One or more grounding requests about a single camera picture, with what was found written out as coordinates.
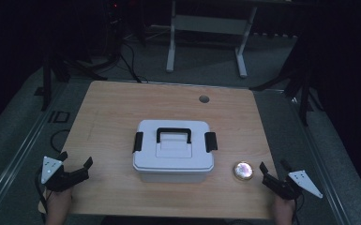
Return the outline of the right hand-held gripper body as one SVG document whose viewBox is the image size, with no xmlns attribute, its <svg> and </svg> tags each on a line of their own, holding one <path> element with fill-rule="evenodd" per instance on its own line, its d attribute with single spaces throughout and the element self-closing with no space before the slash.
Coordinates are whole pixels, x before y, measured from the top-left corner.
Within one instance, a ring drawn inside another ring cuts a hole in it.
<svg viewBox="0 0 361 225">
<path fill-rule="evenodd" d="M 304 191 L 319 199 L 323 197 L 322 192 L 304 170 L 289 172 L 283 181 L 278 180 L 268 172 L 263 172 L 263 184 L 285 200 L 296 200 Z"/>
</svg>

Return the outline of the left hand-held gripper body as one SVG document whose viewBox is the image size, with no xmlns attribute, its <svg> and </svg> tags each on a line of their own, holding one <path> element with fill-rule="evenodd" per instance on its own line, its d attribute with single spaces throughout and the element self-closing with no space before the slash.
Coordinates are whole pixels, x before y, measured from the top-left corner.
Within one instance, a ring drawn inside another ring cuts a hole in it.
<svg viewBox="0 0 361 225">
<path fill-rule="evenodd" d="M 64 161 L 52 157 L 43 158 L 41 171 L 40 183 L 55 192 L 62 192 L 89 178 L 88 170 L 83 166 L 74 172 L 66 172 Z"/>
</svg>

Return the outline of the round gold tin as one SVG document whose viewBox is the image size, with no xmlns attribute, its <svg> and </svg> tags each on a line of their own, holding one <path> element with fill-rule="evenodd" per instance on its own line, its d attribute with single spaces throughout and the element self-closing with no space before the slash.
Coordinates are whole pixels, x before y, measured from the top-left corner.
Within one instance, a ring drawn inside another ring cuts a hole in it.
<svg viewBox="0 0 361 225">
<path fill-rule="evenodd" d="M 239 161 L 233 166 L 233 175 L 238 180 L 248 181 L 253 177 L 253 169 L 246 161 Z"/>
</svg>

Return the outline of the white plastic storage box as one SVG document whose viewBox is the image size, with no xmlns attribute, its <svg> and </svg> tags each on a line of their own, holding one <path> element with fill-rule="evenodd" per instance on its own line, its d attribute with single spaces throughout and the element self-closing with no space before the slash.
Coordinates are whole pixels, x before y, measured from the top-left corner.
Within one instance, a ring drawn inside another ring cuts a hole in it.
<svg viewBox="0 0 361 225">
<path fill-rule="evenodd" d="M 191 169 L 133 168 L 147 183 L 201 183 L 214 169 L 213 166 Z"/>
</svg>

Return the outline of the white box lid black handle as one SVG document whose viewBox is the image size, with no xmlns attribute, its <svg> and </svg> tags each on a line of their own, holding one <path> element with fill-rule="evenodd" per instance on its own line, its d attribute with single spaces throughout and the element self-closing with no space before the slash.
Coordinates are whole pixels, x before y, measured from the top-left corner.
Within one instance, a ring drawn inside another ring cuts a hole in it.
<svg viewBox="0 0 361 225">
<path fill-rule="evenodd" d="M 140 173 L 208 173 L 216 150 L 216 133 L 204 121 L 142 120 L 133 167 Z"/>
</svg>

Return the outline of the person's right hand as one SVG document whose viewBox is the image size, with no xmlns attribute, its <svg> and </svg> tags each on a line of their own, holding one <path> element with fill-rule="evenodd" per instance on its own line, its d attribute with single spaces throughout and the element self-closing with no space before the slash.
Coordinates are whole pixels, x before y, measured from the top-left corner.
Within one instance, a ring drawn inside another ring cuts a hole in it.
<svg viewBox="0 0 361 225">
<path fill-rule="evenodd" d="M 284 200 L 275 197 L 272 205 L 272 213 L 276 225 L 293 225 L 293 213 L 295 210 L 294 200 Z"/>
</svg>

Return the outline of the person's left hand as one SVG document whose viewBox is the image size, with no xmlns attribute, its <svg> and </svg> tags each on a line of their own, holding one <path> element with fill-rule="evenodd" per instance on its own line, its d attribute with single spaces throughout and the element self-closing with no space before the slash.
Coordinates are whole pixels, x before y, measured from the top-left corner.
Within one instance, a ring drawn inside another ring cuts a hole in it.
<svg viewBox="0 0 361 225">
<path fill-rule="evenodd" d="M 47 218 L 45 225 L 64 225 L 72 203 L 73 188 L 62 192 L 48 190 Z"/>
</svg>

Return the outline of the black tripod stand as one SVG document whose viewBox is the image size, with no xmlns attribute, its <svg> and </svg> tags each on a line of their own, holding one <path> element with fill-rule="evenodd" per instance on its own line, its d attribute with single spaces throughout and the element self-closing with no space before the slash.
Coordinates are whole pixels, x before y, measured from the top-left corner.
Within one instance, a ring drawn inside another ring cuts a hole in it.
<svg viewBox="0 0 361 225">
<path fill-rule="evenodd" d="M 46 111 L 52 101 L 52 74 L 55 75 L 59 82 L 67 82 L 70 77 L 67 66 L 71 66 L 93 80 L 106 81 L 107 78 L 97 75 L 96 71 L 106 68 L 111 63 L 112 61 L 108 60 L 107 62 L 87 67 L 63 52 L 57 50 L 46 51 L 42 60 L 42 85 L 35 93 L 36 96 L 43 97 L 41 110 L 43 112 Z"/>
<path fill-rule="evenodd" d="M 300 93 L 300 106 L 298 116 L 304 126 L 308 125 L 307 111 L 308 98 L 310 96 L 310 82 L 313 72 L 312 51 L 308 44 L 298 39 L 285 60 L 279 75 L 268 82 L 250 87 L 251 91 L 263 91 L 269 87 L 288 80 L 283 93 L 286 98 L 295 98 Z"/>
</svg>

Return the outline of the person's dark clothing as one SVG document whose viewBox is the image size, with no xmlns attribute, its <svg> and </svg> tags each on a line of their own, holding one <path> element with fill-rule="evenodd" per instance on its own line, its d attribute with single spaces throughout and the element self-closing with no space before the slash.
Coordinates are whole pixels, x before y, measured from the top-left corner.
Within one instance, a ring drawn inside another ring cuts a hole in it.
<svg viewBox="0 0 361 225">
<path fill-rule="evenodd" d="M 107 216 L 100 225 L 228 225 L 224 219 Z"/>
</svg>

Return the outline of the dark equipment rack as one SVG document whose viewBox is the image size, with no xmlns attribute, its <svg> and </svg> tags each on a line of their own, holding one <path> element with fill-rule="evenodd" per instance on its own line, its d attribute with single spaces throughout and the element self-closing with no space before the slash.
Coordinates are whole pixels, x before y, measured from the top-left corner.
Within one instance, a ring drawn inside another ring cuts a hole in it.
<svg viewBox="0 0 361 225">
<path fill-rule="evenodd" d="M 106 29 L 104 55 L 109 62 L 114 62 L 120 57 L 125 33 L 125 3 L 124 0 L 102 1 Z"/>
</svg>

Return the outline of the metal floor rail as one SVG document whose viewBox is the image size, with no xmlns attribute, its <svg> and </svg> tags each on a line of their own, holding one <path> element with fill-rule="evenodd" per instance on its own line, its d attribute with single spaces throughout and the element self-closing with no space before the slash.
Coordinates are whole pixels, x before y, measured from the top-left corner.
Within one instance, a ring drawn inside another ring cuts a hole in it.
<svg viewBox="0 0 361 225">
<path fill-rule="evenodd" d="M 350 225 L 350 220 L 344 210 L 343 204 L 336 191 L 336 187 L 332 182 L 330 171 L 325 165 L 323 154 L 320 150 L 319 144 L 324 141 L 324 138 L 315 138 L 312 123 L 307 117 L 306 120 L 303 120 L 303 115 L 300 112 L 300 107 L 302 106 L 301 97 L 291 97 L 289 102 L 292 105 L 293 114 L 298 119 L 299 126 L 301 127 L 301 133 L 303 134 L 306 145 L 308 146 L 310 160 L 314 165 L 316 174 L 319 177 L 323 197 L 327 199 L 337 224 Z"/>
<path fill-rule="evenodd" d="M 35 96 L 36 87 L 26 85 L 0 115 L 0 202 L 47 121 L 52 105 L 65 89 L 65 83 L 55 84 L 51 102 L 43 110 L 43 98 Z"/>
</svg>

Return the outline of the black square floor frame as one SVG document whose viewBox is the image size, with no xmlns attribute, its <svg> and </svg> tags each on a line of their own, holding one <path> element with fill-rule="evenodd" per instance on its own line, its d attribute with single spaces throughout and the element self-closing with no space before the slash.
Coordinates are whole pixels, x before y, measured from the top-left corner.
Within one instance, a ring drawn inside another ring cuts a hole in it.
<svg viewBox="0 0 361 225">
<path fill-rule="evenodd" d="M 48 119 L 49 123 L 66 123 L 70 118 L 69 112 L 53 111 Z"/>
</svg>

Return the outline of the white metal desk frame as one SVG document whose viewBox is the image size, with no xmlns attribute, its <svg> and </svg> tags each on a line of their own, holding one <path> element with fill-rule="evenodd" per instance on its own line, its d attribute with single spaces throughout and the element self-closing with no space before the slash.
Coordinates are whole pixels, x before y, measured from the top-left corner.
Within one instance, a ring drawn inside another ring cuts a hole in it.
<svg viewBox="0 0 361 225">
<path fill-rule="evenodd" d="M 255 15 L 257 13 L 257 9 L 257 7 L 252 7 L 249 11 L 248 18 L 245 20 L 191 16 L 178 14 L 176 12 L 176 0 L 172 0 L 170 44 L 167 56 L 166 71 L 174 71 L 176 48 L 175 32 L 177 30 L 205 32 L 225 35 L 238 35 L 242 37 L 240 45 L 234 49 L 234 56 L 238 67 L 239 76 L 241 78 L 246 78 L 248 76 L 248 72 L 243 53 L 248 42 L 248 37 L 254 22 Z"/>
</svg>

